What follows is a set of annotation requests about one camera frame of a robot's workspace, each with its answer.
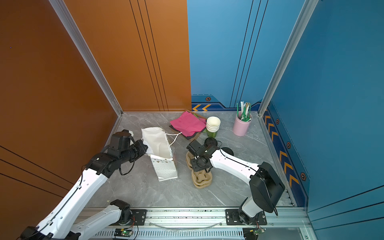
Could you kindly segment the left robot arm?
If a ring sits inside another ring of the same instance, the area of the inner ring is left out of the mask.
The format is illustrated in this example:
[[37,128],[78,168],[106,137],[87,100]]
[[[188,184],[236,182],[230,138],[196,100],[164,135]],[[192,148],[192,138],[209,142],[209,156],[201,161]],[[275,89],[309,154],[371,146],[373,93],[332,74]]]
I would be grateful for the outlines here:
[[108,207],[82,223],[75,221],[95,192],[122,164],[135,163],[148,150],[143,140],[135,141],[128,130],[112,135],[110,143],[92,157],[81,177],[61,202],[35,227],[27,227],[21,240],[88,240],[111,224],[133,224],[130,204],[114,200]]

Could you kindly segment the white paper gift bag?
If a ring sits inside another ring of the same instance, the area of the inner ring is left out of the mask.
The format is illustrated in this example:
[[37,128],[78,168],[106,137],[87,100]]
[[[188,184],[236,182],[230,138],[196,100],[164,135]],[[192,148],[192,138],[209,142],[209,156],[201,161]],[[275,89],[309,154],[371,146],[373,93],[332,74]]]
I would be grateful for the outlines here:
[[148,146],[146,155],[150,157],[160,182],[178,178],[172,145],[179,135],[168,134],[160,127],[142,129],[143,143]]

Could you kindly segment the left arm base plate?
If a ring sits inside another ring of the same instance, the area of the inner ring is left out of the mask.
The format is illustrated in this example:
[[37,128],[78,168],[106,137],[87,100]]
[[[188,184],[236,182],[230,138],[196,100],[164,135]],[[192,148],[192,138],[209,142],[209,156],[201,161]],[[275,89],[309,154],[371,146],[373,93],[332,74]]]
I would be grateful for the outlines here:
[[117,221],[114,224],[111,224],[111,226],[144,226],[145,221],[147,217],[147,210],[145,209],[133,209],[130,210],[129,217],[124,220],[123,217],[119,221]]

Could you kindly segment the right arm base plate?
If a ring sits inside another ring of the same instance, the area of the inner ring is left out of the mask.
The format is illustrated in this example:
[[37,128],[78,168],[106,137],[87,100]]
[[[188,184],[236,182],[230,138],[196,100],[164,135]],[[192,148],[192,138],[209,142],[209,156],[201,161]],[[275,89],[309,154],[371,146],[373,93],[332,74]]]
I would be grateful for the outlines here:
[[268,224],[264,211],[259,212],[252,218],[238,209],[226,209],[225,214],[226,214],[226,223],[228,226],[237,226],[237,225],[266,226]]

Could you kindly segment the beige pulp cup carrier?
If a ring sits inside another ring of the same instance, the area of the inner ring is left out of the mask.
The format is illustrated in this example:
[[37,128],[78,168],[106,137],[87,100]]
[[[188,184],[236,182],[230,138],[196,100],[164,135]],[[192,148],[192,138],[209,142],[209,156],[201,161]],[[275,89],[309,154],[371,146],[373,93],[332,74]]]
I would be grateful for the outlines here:
[[213,181],[213,175],[211,172],[207,173],[205,170],[194,172],[191,164],[191,160],[195,157],[190,153],[187,152],[186,154],[186,163],[188,168],[192,172],[192,181],[196,188],[203,189],[212,184]]

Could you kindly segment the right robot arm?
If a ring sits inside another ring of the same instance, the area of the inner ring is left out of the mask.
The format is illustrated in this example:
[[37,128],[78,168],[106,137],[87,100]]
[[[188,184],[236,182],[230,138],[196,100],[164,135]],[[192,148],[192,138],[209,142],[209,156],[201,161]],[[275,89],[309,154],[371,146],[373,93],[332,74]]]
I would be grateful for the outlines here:
[[277,214],[277,203],[285,191],[285,185],[274,168],[267,162],[254,164],[246,162],[225,152],[218,146],[201,145],[192,141],[187,150],[192,154],[190,160],[194,172],[221,169],[245,182],[252,196],[244,200],[238,209],[240,222],[251,225],[261,212]]

